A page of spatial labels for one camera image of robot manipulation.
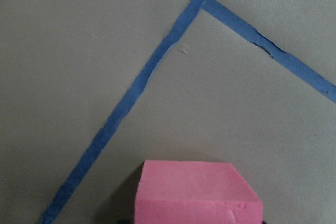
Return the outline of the red foam block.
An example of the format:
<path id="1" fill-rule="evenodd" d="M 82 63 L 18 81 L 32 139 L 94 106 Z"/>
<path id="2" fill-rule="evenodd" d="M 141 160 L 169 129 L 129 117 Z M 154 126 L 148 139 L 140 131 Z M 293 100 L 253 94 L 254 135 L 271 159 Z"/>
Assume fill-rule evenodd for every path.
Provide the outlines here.
<path id="1" fill-rule="evenodd" d="M 146 160 L 135 223 L 262 223 L 263 202 L 231 163 Z"/>

